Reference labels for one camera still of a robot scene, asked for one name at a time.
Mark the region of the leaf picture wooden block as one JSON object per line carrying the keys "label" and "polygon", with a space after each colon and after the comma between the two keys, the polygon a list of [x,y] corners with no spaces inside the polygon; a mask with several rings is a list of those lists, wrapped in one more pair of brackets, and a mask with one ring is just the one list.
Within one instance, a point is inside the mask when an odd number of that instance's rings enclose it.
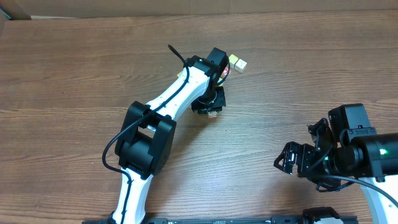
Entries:
{"label": "leaf picture wooden block", "polygon": [[208,112],[208,118],[209,118],[209,119],[216,118],[217,115],[218,115],[218,112],[217,112],[217,111]]}

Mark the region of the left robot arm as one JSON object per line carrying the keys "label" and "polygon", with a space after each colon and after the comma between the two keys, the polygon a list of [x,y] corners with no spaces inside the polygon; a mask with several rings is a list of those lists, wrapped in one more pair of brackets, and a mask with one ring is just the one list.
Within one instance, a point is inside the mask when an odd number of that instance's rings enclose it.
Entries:
{"label": "left robot arm", "polygon": [[118,206],[107,223],[142,223],[150,183],[167,162],[177,120],[188,108],[213,116],[226,105],[223,82],[230,69],[226,52],[183,59],[178,78],[157,98],[133,102],[122,128],[106,145],[103,165],[122,175]]}

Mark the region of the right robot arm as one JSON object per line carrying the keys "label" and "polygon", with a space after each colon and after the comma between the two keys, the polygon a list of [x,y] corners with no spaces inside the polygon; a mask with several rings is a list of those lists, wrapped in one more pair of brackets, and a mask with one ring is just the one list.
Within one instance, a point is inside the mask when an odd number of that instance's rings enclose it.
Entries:
{"label": "right robot arm", "polygon": [[358,184],[374,223],[397,223],[397,134],[378,134],[361,103],[341,105],[307,126],[313,144],[288,142],[274,167],[339,192]]}

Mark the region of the yellow C block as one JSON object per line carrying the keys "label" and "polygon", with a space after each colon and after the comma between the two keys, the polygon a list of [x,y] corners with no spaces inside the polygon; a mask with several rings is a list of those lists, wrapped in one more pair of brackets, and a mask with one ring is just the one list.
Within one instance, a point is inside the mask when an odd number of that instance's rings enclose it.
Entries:
{"label": "yellow C block", "polygon": [[220,78],[220,79],[218,80],[216,86],[222,86],[222,85],[223,85],[223,82],[224,82],[224,78]]}

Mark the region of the red O block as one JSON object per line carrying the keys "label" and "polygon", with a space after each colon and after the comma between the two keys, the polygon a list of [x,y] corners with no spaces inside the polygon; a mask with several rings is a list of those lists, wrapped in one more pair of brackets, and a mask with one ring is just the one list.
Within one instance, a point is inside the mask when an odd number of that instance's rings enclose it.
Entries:
{"label": "red O block", "polygon": [[223,71],[223,73],[221,74],[220,78],[223,79],[225,76],[227,76],[227,74],[230,72],[229,68],[226,67]]}

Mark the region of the plain wooden block far right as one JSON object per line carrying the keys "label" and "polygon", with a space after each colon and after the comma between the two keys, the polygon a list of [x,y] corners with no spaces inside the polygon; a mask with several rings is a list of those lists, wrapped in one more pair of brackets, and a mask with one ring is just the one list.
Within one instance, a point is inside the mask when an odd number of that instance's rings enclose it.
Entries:
{"label": "plain wooden block far right", "polygon": [[242,60],[241,58],[235,63],[234,65],[234,69],[237,70],[239,73],[243,73],[243,71],[246,69],[247,67],[247,62],[245,62],[244,60]]}

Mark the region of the yellow block far right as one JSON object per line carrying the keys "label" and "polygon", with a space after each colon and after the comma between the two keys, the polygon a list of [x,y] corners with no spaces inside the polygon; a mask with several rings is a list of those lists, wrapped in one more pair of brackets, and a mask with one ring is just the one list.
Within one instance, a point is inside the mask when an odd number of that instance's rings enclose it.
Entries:
{"label": "yellow block far right", "polygon": [[239,60],[239,58],[237,56],[235,56],[234,54],[231,54],[229,56],[229,64],[230,64],[230,66],[234,68],[238,60]]}

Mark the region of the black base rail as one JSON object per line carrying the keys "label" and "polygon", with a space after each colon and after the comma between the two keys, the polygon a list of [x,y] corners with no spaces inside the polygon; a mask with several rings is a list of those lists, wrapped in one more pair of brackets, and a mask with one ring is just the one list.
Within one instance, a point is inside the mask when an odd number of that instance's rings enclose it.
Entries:
{"label": "black base rail", "polygon": [[339,215],[332,207],[304,209],[301,215],[273,215],[268,218],[166,219],[145,218],[143,224],[358,224],[357,216]]}

